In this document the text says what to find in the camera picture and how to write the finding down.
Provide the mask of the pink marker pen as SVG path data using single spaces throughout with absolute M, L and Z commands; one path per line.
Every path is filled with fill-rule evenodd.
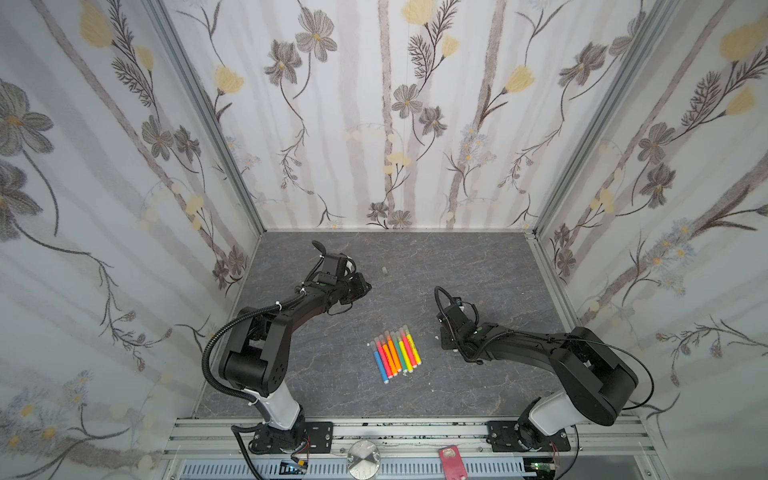
M 418 364 L 413 354 L 413 350 L 411 348 L 410 342 L 408 341 L 406 333 L 403 329 L 400 329 L 398 331 L 398 340 L 399 340 L 400 348 L 403 351 L 404 360 L 406 362 L 406 368 L 408 372 L 413 372 L 415 368 L 418 366 Z

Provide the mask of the lime green marker pen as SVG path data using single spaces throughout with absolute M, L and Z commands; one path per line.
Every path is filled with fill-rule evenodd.
M 401 364 L 402 371 L 412 373 L 413 366 L 411 364 L 410 358 L 408 356 L 408 353 L 406 351 L 405 344 L 403 343 L 402 338 L 399 336 L 397 332 L 391 332 L 390 335 L 397 349 L 397 354 Z

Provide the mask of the aluminium mounting rail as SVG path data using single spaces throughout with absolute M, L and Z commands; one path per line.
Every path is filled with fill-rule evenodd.
M 666 479 L 666 472 L 644 425 L 622 416 L 611 427 L 580 424 L 565 430 L 570 452 L 495 453 L 486 442 L 488 421 L 509 418 L 327 418 L 334 424 L 328 454 L 255 455 L 246 462 L 231 431 L 235 419 L 179 420 L 163 451 L 164 478 L 179 479 L 188 460 L 243 460 L 253 474 L 256 460 L 290 460 L 301 470 L 315 459 L 342 458 L 358 440 L 367 439 L 385 458 L 439 458 L 439 450 L 457 446 L 462 459 L 520 457 L 534 479 Z

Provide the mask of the light blue marker pen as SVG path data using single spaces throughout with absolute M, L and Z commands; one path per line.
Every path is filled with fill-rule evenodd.
M 373 355 L 374 355 L 374 359 L 375 359 L 375 364 L 376 364 L 376 367 L 378 369 L 378 373 L 380 375 L 380 378 L 381 378 L 381 380 L 382 380 L 382 382 L 384 384 L 388 384 L 389 383 L 389 375 L 387 373 L 387 370 L 385 369 L 385 366 L 384 366 L 384 363 L 382 361 L 382 357 L 381 357 L 381 354 L 380 354 L 380 352 L 378 350 L 378 347 L 376 346 L 376 344 L 374 342 L 372 342 L 371 343 L 371 348 L 372 348 L 372 351 L 373 351 Z

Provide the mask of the red marker pen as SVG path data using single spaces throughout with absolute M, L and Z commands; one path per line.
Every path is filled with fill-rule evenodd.
M 377 351 L 378 351 L 378 354 L 379 354 L 382 366 L 384 368 L 386 377 L 387 377 L 388 380 L 390 380 L 393 377 L 393 374 L 392 374 L 391 367 L 389 365 L 389 360 L 388 360 L 388 357 L 387 357 L 387 353 L 386 353 L 386 351 L 384 349 L 384 346 L 383 346 L 381 340 L 378 337 L 376 337 L 374 339 L 374 341 L 375 341 L 375 345 L 376 345 L 376 348 L 377 348 Z

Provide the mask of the dark orange marker pen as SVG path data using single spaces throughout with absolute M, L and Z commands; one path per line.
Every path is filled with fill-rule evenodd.
M 395 361 L 394 361 L 394 359 L 392 357 L 392 354 L 391 354 L 391 351 L 389 349 L 389 346 L 388 346 L 388 344 L 387 344 L 387 342 L 386 342 L 386 340 L 385 340 L 383 335 L 379 335 L 378 336 L 378 342 L 379 342 L 379 344 L 381 346 L 381 349 L 382 349 L 382 351 L 384 353 L 384 357 L 386 359 L 386 366 L 387 366 L 388 371 L 389 371 L 388 376 L 389 377 L 397 376 L 398 375 L 397 364 L 395 363 Z

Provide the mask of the yellow marker pen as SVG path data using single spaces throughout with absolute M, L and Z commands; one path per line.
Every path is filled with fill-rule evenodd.
M 410 330 L 409 330 L 407 325 L 404 325 L 402 327 L 402 332 L 403 332 L 403 336 L 405 338 L 406 348 L 410 352 L 410 358 L 411 358 L 412 365 L 413 365 L 414 368 L 416 368 L 416 367 L 418 367 L 422 363 L 421 357 L 420 357 L 419 352 L 418 352 L 418 350 L 417 350 L 417 348 L 415 346 L 413 337 L 412 337 L 412 335 L 410 333 Z

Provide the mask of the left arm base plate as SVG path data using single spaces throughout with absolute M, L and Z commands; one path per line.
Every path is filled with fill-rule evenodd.
M 252 454 L 310 453 L 328 454 L 333 442 L 332 422 L 299 421 L 291 430 L 259 424 L 248 444 Z

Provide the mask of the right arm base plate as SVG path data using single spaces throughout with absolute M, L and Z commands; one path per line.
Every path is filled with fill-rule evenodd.
M 555 453 L 572 450 L 564 429 L 547 436 L 528 421 L 488 421 L 486 426 L 486 442 L 495 453 Z

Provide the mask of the pink rectangular tag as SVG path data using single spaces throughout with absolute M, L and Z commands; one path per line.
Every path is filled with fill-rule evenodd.
M 446 480 L 468 479 L 468 472 L 457 446 L 448 446 L 440 449 L 439 458 Z

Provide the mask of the round silver metal knob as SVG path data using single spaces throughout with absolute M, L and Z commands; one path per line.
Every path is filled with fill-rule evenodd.
M 353 479 L 376 479 L 381 468 L 378 447 L 370 440 L 358 440 L 347 451 L 346 466 L 348 474 Z

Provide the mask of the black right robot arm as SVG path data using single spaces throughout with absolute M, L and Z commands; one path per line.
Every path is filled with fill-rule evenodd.
M 636 373 L 591 330 L 543 334 L 478 323 L 454 299 L 438 307 L 441 348 L 467 363 L 510 361 L 555 375 L 560 389 L 530 403 L 513 427 L 523 450 L 540 449 L 583 421 L 611 426 L 639 384 Z

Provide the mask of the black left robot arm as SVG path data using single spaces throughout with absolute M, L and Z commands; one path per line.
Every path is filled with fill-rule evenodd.
M 371 289 L 352 258 L 322 252 L 291 296 L 261 308 L 245 307 L 214 333 L 201 361 L 206 382 L 255 406 L 268 427 L 294 429 L 302 407 L 284 383 L 293 334 L 337 304 L 349 310 Z

